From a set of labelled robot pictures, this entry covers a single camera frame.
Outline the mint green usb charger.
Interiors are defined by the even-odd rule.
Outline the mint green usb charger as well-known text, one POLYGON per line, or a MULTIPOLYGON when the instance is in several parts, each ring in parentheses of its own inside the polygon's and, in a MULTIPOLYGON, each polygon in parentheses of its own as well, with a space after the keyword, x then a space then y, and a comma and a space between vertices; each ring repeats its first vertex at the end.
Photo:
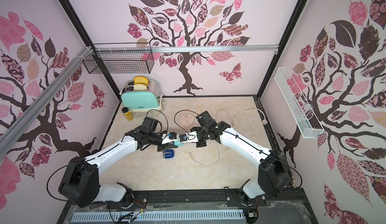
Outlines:
POLYGON ((184 144, 181 143, 180 141, 175 141, 174 145, 177 146, 177 147, 180 147, 180 146, 183 146, 184 144))

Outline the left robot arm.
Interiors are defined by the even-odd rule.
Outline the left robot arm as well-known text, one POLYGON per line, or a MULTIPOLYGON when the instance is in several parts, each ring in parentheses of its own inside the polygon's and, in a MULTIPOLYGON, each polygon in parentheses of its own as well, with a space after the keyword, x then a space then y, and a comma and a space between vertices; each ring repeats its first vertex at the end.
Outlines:
POLYGON ((123 157, 144 150, 148 145, 156 145, 159 150, 177 139, 174 132, 155 130, 160 122, 146 117, 143 123, 126 132, 113 145, 85 157, 83 160, 71 160, 66 167, 58 192, 80 208, 96 202, 113 202, 122 208, 129 208, 133 203, 133 190, 128 186, 101 184, 100 176, 123 157))

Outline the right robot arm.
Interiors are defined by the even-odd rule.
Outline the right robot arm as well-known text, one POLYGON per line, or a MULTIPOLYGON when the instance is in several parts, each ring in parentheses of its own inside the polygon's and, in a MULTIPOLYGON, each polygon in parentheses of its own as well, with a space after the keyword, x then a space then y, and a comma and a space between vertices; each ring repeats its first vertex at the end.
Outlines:
POLYGON ((192 133, 196 135, 193 142, 204 144, 207 140, 215 140, 235 150, 258 169, 258 178, 246 181, 239 189, 242 197, 277 197, 291 181, 290 166, 284 152, 279 148, 271 150, 252 142, 228 123, 217 123, 207 111, 197 115, 196 119, 200 127, 192 129, 192 133))

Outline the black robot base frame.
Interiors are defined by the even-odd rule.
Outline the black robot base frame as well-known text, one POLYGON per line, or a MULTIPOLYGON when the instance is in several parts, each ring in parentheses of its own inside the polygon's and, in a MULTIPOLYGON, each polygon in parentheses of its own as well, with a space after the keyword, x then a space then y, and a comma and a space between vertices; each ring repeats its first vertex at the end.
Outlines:
POLYGON ((285 188, 277 197, 266 195, 242 199, 238 189, 134 191, 133 203, 122 208, 115 203, 95 203, 86 208, 67 203, 57 223, 71 224, 74 213, 242 210, 244 220, 150 221, 81 224, 316 224, 318 221, 303 189, 285 188))

